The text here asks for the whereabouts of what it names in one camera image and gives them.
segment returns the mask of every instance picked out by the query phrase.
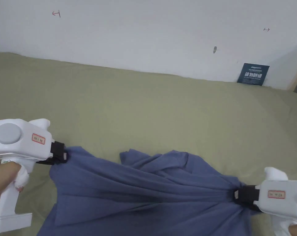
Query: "green bed sheet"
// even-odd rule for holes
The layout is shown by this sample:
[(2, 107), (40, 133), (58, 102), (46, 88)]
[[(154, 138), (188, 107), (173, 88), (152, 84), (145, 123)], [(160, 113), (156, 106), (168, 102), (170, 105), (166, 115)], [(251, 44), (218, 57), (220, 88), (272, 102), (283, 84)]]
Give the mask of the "green bed sheet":
[[(134, 148), (202, 156), (248, 184), (264, 168), (297, 179), (297, 94), (237, 83), (195, 80), (0, 53), (0, 119), (47, 118), (55, 140), (119, 161)], [(35, 235), (56, 201), (49, 167), (35, 165), (17, 212), (32, 226), (3, 235)], [(267, 215), (255, 235), (271, 235)]]

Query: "sign with chinese text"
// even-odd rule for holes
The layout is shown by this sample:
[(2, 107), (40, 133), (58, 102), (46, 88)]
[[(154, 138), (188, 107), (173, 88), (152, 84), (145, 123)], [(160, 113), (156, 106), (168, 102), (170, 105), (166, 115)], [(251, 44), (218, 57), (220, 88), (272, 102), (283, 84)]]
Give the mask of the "sign with chinese text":
[(254, 84), (262, 86), (265, 80), (269, 65), (243, 64), (238, 83)]

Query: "blue cloth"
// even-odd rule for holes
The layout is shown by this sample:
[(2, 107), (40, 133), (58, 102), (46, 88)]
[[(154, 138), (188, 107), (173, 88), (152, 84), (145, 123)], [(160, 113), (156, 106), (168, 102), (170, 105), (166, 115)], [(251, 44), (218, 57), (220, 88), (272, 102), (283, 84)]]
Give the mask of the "blue cloth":
[(120, 154), (122, 165), (81, 147), (51, 167), (57, 203), (39, 236), (247, 236), (252, 212), (232, 202), (241, 182), (202, 158), (172, 151)]

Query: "red label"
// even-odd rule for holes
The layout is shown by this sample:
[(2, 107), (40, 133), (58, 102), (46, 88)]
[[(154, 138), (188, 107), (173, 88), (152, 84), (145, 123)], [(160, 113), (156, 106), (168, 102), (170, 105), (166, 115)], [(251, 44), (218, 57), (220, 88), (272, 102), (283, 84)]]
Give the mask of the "red label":
[(45, 144), (46, 143), (46, 139), (38, 134), (34, 134), (32, 136), (32, 140), (34, 142), (40, 143), (40, 144)]
[(270, 190), (268, 192), (268, 198), (285, 199), (285, 197), (286, 197), (285, 191)]

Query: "red arrow marking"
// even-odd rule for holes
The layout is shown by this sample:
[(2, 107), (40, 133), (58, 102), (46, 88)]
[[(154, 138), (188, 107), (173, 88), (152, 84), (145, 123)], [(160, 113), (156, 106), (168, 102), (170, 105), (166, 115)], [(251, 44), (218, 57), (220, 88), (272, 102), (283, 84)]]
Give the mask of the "red arrow marking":
[(57, 13), (54, 13), (54, 11), (53, 11), (52, 14), (53, 14), (53, 15), (59, 14), (59, 17), (61, 17), (61, 16), (60, 16), (60, 10), (59, 10), (59, 12), (57, 12)]

